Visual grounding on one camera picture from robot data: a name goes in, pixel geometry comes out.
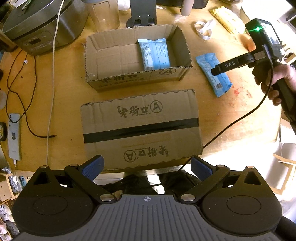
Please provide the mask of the person right hand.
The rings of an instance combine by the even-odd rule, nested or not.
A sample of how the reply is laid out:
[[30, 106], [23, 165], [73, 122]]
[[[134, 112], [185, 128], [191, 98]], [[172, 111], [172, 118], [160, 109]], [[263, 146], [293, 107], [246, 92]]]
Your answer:
[[252, 74], [257, 85], [261, 86], [263, 93], [267, 93], [268, 87], [274, 85], [278, 80], [284, 79], [287, 86], [295, 94], [295, 68], [287, 64], [278, 64], [273, 68], [273, 77], [271, 69], [264, 69], [261, 66], [254, 67]]

